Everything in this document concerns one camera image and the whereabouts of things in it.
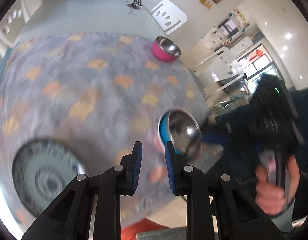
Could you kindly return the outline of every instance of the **silver screw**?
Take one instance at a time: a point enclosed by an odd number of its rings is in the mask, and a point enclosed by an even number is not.
[[[192,166],[187,165],[187,166],[184,167],[184,170],[187,171],[187,172],[191,172],[191,171],[193,171],[194,169],[193,169]]]
[[[224,180],[224,181],[229,181],[231,179],[231,177],[229,175],[227,175],[227,174],[223,174],[221,176],[221,179]]]
[[[124,167],[121,166],[121,165],[116,165],[116,166],[114,167],[114,171],[122,171],[123,169],[124,169]]]
[[[78,181],[82,181],[82,180],[86,179],[86,175],[85,175],[85,174],[78,174],[77,177],[76,177],[76,179],[77,179]]]

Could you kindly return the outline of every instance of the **patterned tablecloth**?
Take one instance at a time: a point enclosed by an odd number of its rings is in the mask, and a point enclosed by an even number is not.
[[[55,138],[103,173],[143,144],[138,190],[122,197],[122,226],[166,204],[172,196],[157,126],[162,113],[188,110],[198,122],[207,105],[188,69],[163,63],[152,40],[111,33],[78,33],[25,41],[13,49],[0,84],[0,179],[22,230],[34,217],[12,182],[15,154],[28,141]],[[193,163],[207,171],[219,158],[203,146]]]

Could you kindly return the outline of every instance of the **person's hand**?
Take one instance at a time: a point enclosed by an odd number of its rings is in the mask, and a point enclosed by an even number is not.
[[[290,190],[288,198],[284,196],[284,190],[267,181],[267,170],[264,166],[256,167],[256,198],[255,202],[268,215],[277,215],[283,210],[286,203],[289,203],[295,196],[298,189],[300,172],[295,156],[291,156],[287,161],[287,168],[290,174]]]

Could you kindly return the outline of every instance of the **bowl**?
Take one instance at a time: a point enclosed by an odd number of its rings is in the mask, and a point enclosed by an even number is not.
[[[155,57],[164,62],[173,62],[182,54],[174,42],[162,36],[155,39],[152,51]]]
[[[198,124],[194,117],[185,110],[174,109],[166,112],[159,122],[159,134],[163,144],[171,141],[175,153],[179,155],[195,157],[201,147],[201,133]]]

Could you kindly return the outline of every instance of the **pink bowl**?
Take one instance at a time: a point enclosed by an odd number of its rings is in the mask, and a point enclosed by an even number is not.
[[[174,49],[171,53],[177,52],[176,56],[166,52],[169,48]],[[181,55],[179,47],[166,37],[157,37],[153,43],[152,51],[155,57],[164,62],[173,62]]]

